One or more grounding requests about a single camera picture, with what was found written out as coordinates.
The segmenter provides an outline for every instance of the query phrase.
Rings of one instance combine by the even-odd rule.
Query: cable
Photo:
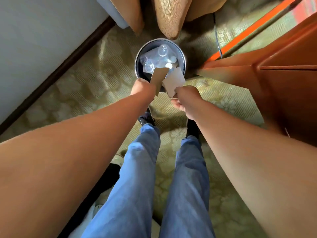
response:
[[[219,50],[219,53],[220,53],[220,58],[222,58],[222,52],[221,52],[221,49],[220,49],[220,46],[219,46],[218,35],[217,35],[216,15],[215,15],[214,12],[212,13],[212,16],[214,17],[214,28],[215,28],[216,44],[217,44],[217,47],[218,47],[218,50]]]

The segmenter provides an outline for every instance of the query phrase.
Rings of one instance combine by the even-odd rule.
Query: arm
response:
[[[317,148],[204,101],[192,86],[173,105],[195,120],[226,175],[271,237],[317,237]]]
[[[0,144],[2,237],[56,237],[154,99],[138,79],[131,95],[96,112]]]

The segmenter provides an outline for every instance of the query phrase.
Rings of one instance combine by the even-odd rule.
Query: beige curtain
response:
[[[138,35],[144,22],[140,0],[111,0],[121,16]],[[184,21],[192,21],[220,9],[227,0],[152,0],[158,26],[168,39],[176,39]]]

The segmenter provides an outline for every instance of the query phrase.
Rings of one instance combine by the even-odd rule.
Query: floor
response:
[[[227,44],[279,2],[280,0],[228,0],[216,12],[220,45]],[[112,28],[0,136],[0,141],[34,128],[93,112],[128,96],[136,79],[134,60],[138,50],[147,41],[163,37],[151,8],[145,9],[145,17],[145,30],[139,37],[129,28]],[[236,53],[264,47],[297,23],[298,20],[290,12]],[[175,42],[187,57],[186,84],[196,86],[204,99],[232,115],[264,127],[263,118],[247,89],[194,75],[194,70],[217,51],[212,15],[184,24]],[[161,130],[154,196],[154,216],[161,219],[173,177],[175,155],[180,148],[180,140],[185,136],[186,117],[184,113],[173,109],[166,93],[155,98],[151,103],[151,110]],[[137,122],[118,153],[124,155],[128,145],[139,133],[140,124]],[[202,148],[210,175],[209,214],[216,236],[266,237],[204,141]]]

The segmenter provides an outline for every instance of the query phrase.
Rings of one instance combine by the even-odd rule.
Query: person's left arm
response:
[[[138,79],[131,95],[98,111],[0,144],[2,237],[57,237],[154,99]]]

